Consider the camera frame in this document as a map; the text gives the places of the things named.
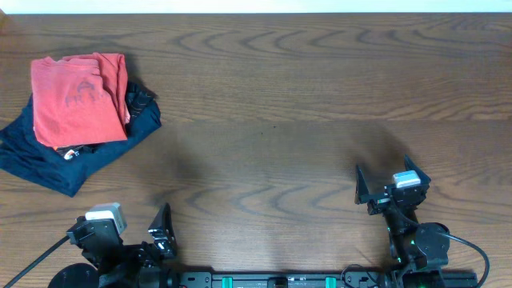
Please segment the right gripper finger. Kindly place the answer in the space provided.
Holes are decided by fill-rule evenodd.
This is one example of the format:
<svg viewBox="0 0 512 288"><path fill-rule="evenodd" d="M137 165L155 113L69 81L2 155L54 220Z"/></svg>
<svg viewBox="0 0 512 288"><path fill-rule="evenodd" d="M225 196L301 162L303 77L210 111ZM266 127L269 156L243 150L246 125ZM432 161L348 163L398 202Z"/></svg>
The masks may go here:
<svg viewBox="0 0 512 288"><path fill-rule="evenodd" d="M425 175L407 154L404 155L404 166L406 170L413 170L418 176Z"/></svg>
<svg viewBox="0 0 512 288"><path fill-rule="evenodd" d="M366 184L366 180L364 179L364 175L359 165L355 167L356 171L356 191L354 196L355 204L364 204L368 203L370 192L368 186Z"/></svg>

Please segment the red printed soccer t-shirt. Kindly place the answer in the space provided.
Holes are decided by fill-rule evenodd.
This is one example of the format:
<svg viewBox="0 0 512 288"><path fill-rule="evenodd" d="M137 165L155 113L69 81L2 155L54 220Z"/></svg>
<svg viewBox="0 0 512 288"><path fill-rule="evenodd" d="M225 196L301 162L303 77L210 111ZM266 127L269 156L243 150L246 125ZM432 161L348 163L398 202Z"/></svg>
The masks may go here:
<svg viewBox="0 0 512 288"><path fill-rule="evenodd" d="M50 57L30 64L34 133L49 147L127 139L123 54Z"/></svg>

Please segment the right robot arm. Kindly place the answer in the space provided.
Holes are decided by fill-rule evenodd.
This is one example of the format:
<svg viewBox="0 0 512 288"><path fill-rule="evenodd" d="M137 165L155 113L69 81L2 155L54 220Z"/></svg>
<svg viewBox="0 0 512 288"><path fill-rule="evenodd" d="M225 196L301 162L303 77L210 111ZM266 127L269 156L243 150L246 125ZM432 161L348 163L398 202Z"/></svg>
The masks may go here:
<svg viewBox="0 0 512 288"><path fill-rule="evenodd" d="M354 202L366 204L369 215L384 217L390 239L391 257L398 261L382 277L381 287L426 287L436 278L442 281L441 268L448 264L450 241L442 236L447 228L439 223L420 223L415 211L426 200L431 179L409 156L405 170L393 175L393 182L372 194L362 169L356 167Z"/></svg>

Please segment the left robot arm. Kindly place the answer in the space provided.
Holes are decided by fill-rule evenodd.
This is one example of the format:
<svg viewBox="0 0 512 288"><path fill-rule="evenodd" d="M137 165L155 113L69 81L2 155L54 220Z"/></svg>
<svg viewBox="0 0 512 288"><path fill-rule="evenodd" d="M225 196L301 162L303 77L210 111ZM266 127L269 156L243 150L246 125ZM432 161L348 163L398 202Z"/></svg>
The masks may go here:
<svg viewBox="0 0 512 288"><path fill-rule="evenodd" d="M87 262L62 269L48 287L180 287L178 274L165 264L178 254L170 205L163 204L148 228L152 243L125 245L126 228L118 202L93 206L77 218L66 236Z"/></svg>

